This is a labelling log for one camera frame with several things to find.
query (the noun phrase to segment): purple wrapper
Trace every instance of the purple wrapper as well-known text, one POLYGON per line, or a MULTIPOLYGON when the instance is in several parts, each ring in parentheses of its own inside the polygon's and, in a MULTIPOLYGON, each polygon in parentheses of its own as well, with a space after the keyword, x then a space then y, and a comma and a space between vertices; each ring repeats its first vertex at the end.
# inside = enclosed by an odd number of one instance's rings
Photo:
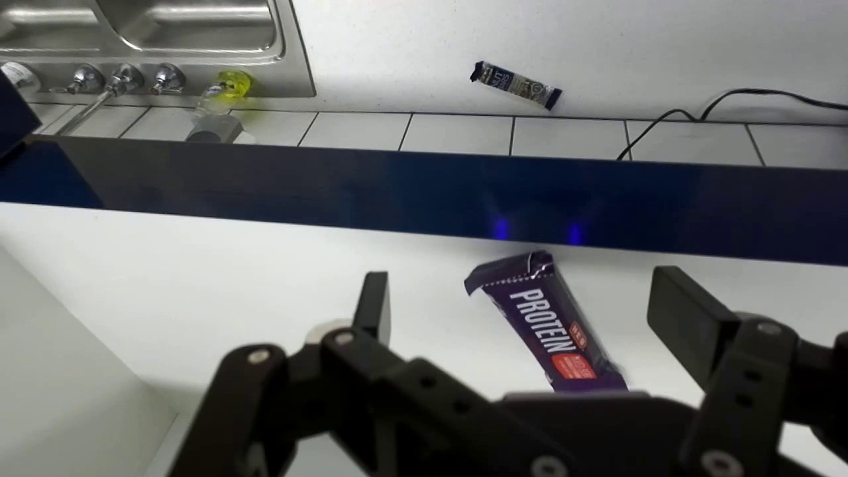
POLYGON ((549 251, 516 254, 473 268, 465 279, 465 291, 473 295, 476 288, 495 299, 557 391, 627 389, 586 327, 549 251))

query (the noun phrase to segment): wire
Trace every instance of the wire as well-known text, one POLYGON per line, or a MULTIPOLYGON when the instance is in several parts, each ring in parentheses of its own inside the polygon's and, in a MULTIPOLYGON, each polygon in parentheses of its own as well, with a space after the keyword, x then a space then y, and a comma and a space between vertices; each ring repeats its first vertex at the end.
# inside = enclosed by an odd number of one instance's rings
POLYGON ((713 117, 713 111, 732 95, 782 95, 782 97, 791 97, 797 103, 813 105, 813 108, 831 108, 831 111, 848 111, 848 103, 831 103, 831 101, 819 101, 819 97, 809 97, 809 95, 797 95, 789 89, 769 89, 769 88, 734 88, 725 89, 724 95, 719 95, 700 117, 688 115, 685 108, 671 108, 664 115, 660 115, 648 128, 640 129, 640 136, 635 136, 626 150, 617 153, 617 161, 622 161, 660 121, 664 121, 674 115, 685 117, 688 121, 707 121, 713 117))

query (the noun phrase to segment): sink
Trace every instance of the sink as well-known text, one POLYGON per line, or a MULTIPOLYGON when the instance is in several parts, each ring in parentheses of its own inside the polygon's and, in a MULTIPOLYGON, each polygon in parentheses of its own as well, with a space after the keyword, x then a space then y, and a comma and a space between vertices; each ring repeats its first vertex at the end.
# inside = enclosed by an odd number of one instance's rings
POLYGON ((268 0, 104 0, 110 27, 133 50, 268 52, 275 7, 268 0))
POLYGON ((0 52, 100 50, 98 16, 84 0, 12 0, 0 7, 0 52))
POLYGON ((110 103, 195 105, 222 68, 255 77, 251 97, 314 95, 292 0, 0 0, 0 63, 30 66, 43 89, 31 101, 89 103, 68 95, 79 66, 110 77, 130 63, 145 89, 110 103), (162 66, 185 88, 153 95, 162 66))

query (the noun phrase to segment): screw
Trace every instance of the screw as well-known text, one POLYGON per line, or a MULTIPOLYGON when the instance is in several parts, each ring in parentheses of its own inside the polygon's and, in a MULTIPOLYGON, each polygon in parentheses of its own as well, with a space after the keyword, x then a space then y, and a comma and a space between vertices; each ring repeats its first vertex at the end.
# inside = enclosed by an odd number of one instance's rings
POLYGON ((269 350, 255 350, 246 354, 246 364, 260 366, 269 357, 269 350))
POLYGON ((745 477, 741 463, 725 451, 707 451, 700 455, 700 463, 709 477, 745 477))
POLYGON ((533 458, 533 463, 529 463, 529 475, 533 475, 533 477, 566 477, 566 468, 564 468, 564 463, 562 463, 558 458, 554 458, 554 455, 537 455, 537 458, 533 458))
POLYGON ((336 333, 336 338, 334 338, 336 345, 349 345, 353 342, 353 333, 349 331, 342 331, 342 333, 336 333))
POLYGON ((757 324, 757 331, 769 333, 769 337, 778 337, 785 328, 774 321, 764 321, 764 324, 757 324))

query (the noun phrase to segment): blue edge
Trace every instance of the blue edge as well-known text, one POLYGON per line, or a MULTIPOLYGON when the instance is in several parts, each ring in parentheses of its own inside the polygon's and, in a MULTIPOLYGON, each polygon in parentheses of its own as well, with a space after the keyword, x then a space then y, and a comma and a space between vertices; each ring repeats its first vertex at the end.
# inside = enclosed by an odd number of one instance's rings
POLYGON ((0 202, 848 266, 825 169, 68 137, 4 153, 0 202))

